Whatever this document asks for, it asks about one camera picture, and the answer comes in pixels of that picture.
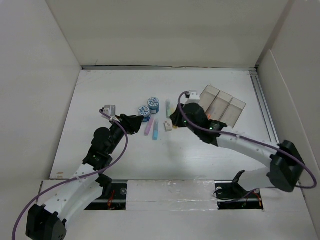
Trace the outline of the purple highlighter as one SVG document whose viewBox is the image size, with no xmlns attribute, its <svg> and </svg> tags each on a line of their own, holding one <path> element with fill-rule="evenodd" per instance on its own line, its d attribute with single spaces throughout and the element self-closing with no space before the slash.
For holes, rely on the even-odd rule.
<svg viewBox="0 0 320 240">
<path fill-rule="evenodd" d="M 154 123 L 154 120 L 155 120 L 155 118 L 154 118 L 154 117 L 151 117 L 151 118 L 149 119 L 149 121 L 147 122 L 145 131 L 144 131 L 144 135 L 145 135 L 145 136 L 148 136 L 148 135 L 150 134 L 151 128 L 152 128 L 153 123 Z"/>
</svg>

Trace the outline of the blue jar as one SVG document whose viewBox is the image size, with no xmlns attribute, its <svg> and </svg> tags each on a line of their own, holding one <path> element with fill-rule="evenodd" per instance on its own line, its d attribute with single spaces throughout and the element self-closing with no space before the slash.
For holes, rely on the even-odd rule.
<svg viewBox="0 0 320 240">
<path fill-rule="evenodd" d="M 160 100 L 157 97 L 151 97 L 147 101 L 147 106 L 151 114 L 157 114 L 160 110 Z"/>
<path fill-rule="evenodd" d="M 143 116 L 143 122 L 148 122 L 151 118 L 151 110 L 146 105 L 142 105 L 138 108 L 138 114 Z"/>
</svg>

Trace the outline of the blue highlighter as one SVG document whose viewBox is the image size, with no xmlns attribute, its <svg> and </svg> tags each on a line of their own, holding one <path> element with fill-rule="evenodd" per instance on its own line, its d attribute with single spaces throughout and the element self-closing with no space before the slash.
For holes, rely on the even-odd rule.
<svg viewBox="0 0 320 240">
<path fill-rule="evenodd" d="M 159 136 L 159 120 L 155 119 L 153 122 L 153 133 L 152 133 L 152 139 L 156 141 Z"/>
</svg>

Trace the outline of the white staples box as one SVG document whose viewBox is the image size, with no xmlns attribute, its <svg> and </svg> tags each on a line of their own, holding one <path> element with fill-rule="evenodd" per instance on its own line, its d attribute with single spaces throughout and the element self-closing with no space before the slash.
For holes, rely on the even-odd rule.
<svg viewBox="0 0 320 240">
<path fill-rule="evenodd" d="M 172 121 L 170 119 L 166 119 L 164 121 L 164 129 L 166 132 L 170 132 L 173 130 L 173 124 Z"/>
</svg>

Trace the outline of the green highlighter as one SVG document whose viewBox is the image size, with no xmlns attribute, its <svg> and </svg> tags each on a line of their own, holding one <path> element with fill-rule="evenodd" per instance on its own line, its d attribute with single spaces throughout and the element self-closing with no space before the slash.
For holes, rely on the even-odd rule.
<svg viewBox="0 0 320 240">
<path fill-rule="evenodd" d="M 165 111 L 166 111 L 166 118 L 169 119 L 170 116 L 173 114 L 173 112 L 175 111 L 173 108 L 172 108 L 172 104 L 171 104 L 171 101 L 169 99 L 167 99 L 165 101 Z"/>
</svg>

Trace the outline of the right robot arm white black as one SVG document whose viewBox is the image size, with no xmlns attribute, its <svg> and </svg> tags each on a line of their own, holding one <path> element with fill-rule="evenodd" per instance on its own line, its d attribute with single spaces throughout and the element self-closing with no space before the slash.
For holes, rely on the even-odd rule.
<svg viewBox="0 0 320 240">
<path fill-rule="evenodd" d="M 254 189 L 276 188 L 291 193 L 296 188 L 304 162 L 292 142 L 261 145 L 256 140 L 247 141 L 225 123 L 208 119 L 197 103 L 179 104 L 170 119 L 174 126 L 188 128 L 206 144 L 235 151 L 263 164 L 263 168 L 240 170 L 236 174 L 229 186 L 235 196 L 243 197 Z"/>
</svg>

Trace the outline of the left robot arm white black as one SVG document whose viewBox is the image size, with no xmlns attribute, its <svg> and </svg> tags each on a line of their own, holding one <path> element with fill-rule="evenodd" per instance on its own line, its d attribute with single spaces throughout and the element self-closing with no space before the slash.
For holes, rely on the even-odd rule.
<svg viewBox="0 0 320 240">
<path fill-rule="evenodd" d="M 121 114 L 107 119 L 110 128 L 100 127 L 91 147 L 71 179 L 58 184 L 60 190 L 42 205 L 28 211 L 26 236 L 32 240 L 63 240 L 71 223 L 97 198 L 111 194 L 112 179 L 104 172 L 115 164 L 112 153 L 122 139 L 139 132 L 143 116 Z"/>
</svg>

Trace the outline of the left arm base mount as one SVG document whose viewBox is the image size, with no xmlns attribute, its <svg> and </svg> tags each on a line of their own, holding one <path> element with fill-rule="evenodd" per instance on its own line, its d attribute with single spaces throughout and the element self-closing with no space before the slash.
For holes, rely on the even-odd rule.
<svg viewBox="0 0 320 240">
<path fill-rule="evenodd" d="M 126 209 L 128 193 L 127 180 L 112 180 L 110 177 L 100 174 L 97 182 L 103 187 L 99 198 L 90 203 L 87 211 L 122 211 Z"/>
</svg>

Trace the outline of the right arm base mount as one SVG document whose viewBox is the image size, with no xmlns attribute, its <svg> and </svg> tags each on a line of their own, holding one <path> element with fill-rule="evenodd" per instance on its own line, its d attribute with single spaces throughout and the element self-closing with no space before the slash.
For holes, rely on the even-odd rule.
<svg viewBox="0 0 320 240">
<path fill-rule="evenodd" d="M 244 190 L 239 180 L 245 171 L 237 173 L 233 180 L 216 181 L 212 194 L 217 199 L 218 210 L 263 210 L 261 194 L 256 189 Z"/>
</svg>

